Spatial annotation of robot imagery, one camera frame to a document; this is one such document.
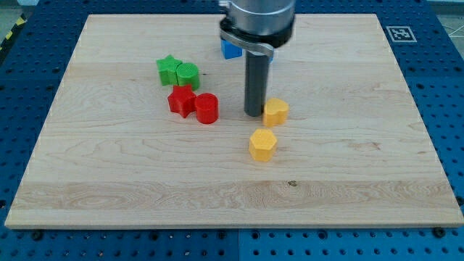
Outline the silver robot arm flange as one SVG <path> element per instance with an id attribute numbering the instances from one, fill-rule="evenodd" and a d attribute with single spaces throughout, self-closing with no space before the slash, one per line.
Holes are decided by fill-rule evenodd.
<path id="1" fill-rule="evenodd" d="M 292 36 L 295 0 L 219 0 L 225 17 L 220 37 L 233 45 L 269 58 Z"/>

